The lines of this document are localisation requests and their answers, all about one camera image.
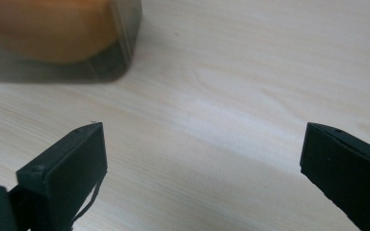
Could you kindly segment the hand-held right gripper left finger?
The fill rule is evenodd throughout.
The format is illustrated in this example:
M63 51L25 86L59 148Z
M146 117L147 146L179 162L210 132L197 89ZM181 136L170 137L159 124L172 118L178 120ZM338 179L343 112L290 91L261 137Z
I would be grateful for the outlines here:
M16 172L30 194L31 231L69 231L107 172L103 124L79 127Z

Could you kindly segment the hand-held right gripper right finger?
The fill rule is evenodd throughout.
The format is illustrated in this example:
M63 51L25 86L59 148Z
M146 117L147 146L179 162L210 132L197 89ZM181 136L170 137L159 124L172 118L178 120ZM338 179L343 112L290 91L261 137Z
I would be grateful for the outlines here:
M361 231L370 231L370 144L340 129L309 122L301 173Z

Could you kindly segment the translucent grey plastic container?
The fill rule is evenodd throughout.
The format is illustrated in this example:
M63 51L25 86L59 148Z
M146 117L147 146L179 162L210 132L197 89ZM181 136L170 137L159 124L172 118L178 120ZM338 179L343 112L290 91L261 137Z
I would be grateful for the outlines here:
M142 19L142 0L114 0L119 37L100 53L71 64L30 59L0 46L0 82L101 83L118 79L130 67Z

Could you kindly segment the orange rounded fruit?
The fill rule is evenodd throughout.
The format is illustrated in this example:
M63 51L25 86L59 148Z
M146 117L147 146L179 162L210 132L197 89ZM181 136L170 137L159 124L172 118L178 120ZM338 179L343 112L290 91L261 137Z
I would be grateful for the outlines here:
M52 64L86 60L117 41L114 0L0 0L0 46Z

